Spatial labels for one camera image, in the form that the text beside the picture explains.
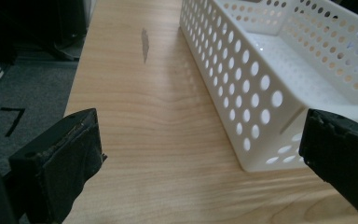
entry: wood grain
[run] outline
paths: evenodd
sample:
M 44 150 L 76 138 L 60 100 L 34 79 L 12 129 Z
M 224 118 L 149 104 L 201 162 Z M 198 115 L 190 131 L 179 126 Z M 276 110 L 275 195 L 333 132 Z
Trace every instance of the wood grain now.
M 66 114 L 97 108 L 109 158 L 65 223 L 358 223 L 309 169 L 240 168 L 180 31 L 181 3 L 98 0 Z

